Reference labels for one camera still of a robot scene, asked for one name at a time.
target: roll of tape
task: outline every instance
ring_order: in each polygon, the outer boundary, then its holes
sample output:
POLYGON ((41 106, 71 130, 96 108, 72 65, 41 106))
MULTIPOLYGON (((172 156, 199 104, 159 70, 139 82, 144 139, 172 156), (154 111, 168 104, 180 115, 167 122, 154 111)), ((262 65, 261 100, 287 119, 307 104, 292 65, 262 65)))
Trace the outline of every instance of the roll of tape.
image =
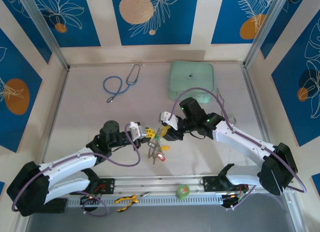
POLYGON ((176 197, 179 200, 184 200, 190 194, 190 188, 187 185, 179 185, 176 191, 176 197))

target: green plastic case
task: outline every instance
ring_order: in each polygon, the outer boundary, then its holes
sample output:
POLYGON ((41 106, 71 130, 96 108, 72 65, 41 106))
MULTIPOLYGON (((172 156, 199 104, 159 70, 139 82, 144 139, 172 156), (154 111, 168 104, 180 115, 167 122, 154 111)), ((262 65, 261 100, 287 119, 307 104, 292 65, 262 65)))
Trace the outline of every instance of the green plastic case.
MULTIPOLYGON (((202 87, 213 93, 216 92, 215 72, 207 62, 175 61, 171 64, 169 78, 169 98, 176 100, 185 90, 192 87, 202 87)), ((201 90, 187 92, 180 101, 193 97, 198 103, 208 103, 212 96, 201 90)))

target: red object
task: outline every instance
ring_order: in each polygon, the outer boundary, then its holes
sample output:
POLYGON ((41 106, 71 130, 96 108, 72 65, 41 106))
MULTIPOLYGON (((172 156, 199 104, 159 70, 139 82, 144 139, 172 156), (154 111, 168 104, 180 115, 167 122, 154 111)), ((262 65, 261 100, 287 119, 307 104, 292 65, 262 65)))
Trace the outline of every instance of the red object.
POLYGON ((161 153, 158 153, 157 156, 161 161, 165 161, 166 160, 166 158, 161 153))
POLYGON ((104 192, 104 190, 106 189, 106 185, 104 184, 100 184, 93 193, 96 193, 99 189, 101 188, 101 194, 104 192))

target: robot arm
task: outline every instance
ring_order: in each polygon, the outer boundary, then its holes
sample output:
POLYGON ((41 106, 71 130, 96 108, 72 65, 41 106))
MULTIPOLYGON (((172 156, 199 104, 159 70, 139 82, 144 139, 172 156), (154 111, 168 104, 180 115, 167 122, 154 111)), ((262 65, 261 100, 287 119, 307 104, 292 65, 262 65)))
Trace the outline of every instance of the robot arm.
POLYGON ((197 131, 204 137, 212 140, 215 137, 217 141, 233 146, 256 164, 255 166, 234 164, 225 166, 218 177, 219 183, 226 191, 236 185, 250 184, 262 185, 274 195, 282 194, 293 179, 293 175, 267 149, 275 152, 297 173, 290 148, 285 144, 280 143, 275 146, 254 138, 233 125, 229 126, 224 117, 216 113, 206 114, 198 102, 191 97, 183 100, 179 105, 186 118, 172 116, 169 120, 170 113, 163 112, 160 115, 162 124, 171 126, 163 136, 165 139, 183 140, 185 133, 197 131))
MULTIPOLYGON (((146 137, 146 128, 139 123, 130 122, 129 128, 128 135, 137 148, 150 140, 146 137)), ((7 194, 14 201, 26 183, 43 172, 27 186, 16 203, 21 215, 29 216, 60 196, 75 191, 92 193, 98 186, 99 177, 90 168, 110 157, 112 148, 129 144, 131 143, 125 132, 119 132, 119 124, 107 121, 99 135, 79 151, 50 163, 25 164, 8 187, 7 194)))
MULTIPOLYGON (((217 141, 235 147, 256 164, 242 167, 234 164, 225 166, 218 175, 218 186, 225 191, 238 188, 238 185, 250 184, 262 185, 270 193, 281 195, 293 179, 293 175, 267 149, 275 152, 297 173, 291 151, 285 144, 274 146, 262 142, 230 126, 222 116, 216 113, 206 114, 193 98, 187 98, 179 105, 185 115, 184 119, 178 116, 170 118, 171 114, 168 112, 160 115, 159 120, 166 127, 163 135, 166 140, 183 140, 185 133, 192 134, 193 131, 212 140, 215 135, 217 141)), ((131 122, 129 128, 128 137, 137 148, 141 143, 150 140, 146 128, 139 123, 131 122)), ((112 155, 112 148, 131 144, 128 137, 125 132, 119 132, 119 124, 116 121, 107 121, 100 129, 99 135, 76 153, 38 166, 34 162, 25 164, 8 187, 7 194, 15 201, 20 193, 16 207, 22 216, 29 216, 47 202, 62 195, 75 191, 92 193, 97 189, 99 178, 90 168, 108 159, 112 155), (30 182, 39 173, 42 174, 30 182)))

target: stethoscope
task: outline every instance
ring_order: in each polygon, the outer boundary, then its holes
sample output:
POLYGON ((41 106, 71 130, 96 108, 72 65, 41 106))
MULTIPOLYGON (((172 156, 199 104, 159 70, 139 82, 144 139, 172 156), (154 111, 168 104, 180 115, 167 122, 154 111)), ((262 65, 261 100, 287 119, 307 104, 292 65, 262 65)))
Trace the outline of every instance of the stethoscope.
POLYGON ((140 65, 140 64, 134 64, 134 65, 133 65, 133 67, 132 67, 132 69, 131 69, 131 72, 129 73, 129 75, 126 77, 126 80, 125 80, 125 83, 127 84, 127 87, 126 87, 126 89, 123 90, 123 91, 121 91, 123 81, 122 81, 122 79, 121 79, 119 76, 110 76, 110 77, 107 77, 107 78, 103 81, 103 88, 104 88, 104 90, 105 90, 107 93, 109 93, 109 94, 111 94, 111 95, 113 95, 113 96, 109 97, 106 102, 107 102, 107 103, 113 102, 113 100, 115 99, 116 96, 125 93, 126 91, 128 91, 128 89, 129 89, 131 86, 135 85, 135 84, 137 83, 137 81, 138 81, 140 69, 141 69, 141 65, 140 65), (129 78, 130 78, 130 76, 131 76, 131 74, 132 74, 132 72, 134 71, 134 69, 135 69, 136 66, 138 66, 138 73, 137 73, 137 75, 136 75, 136 78, 135 78, 134 81, 129 81, 129 78), (119 86, 119 89, 118 89, 117 92, 109 91, 109 90, 107 90, 107 88, 106 88, 106 81, 108 81, 108 80, 111 79, 111 78, 117 78, 117 79, 120 80, 120 86, 119 86))

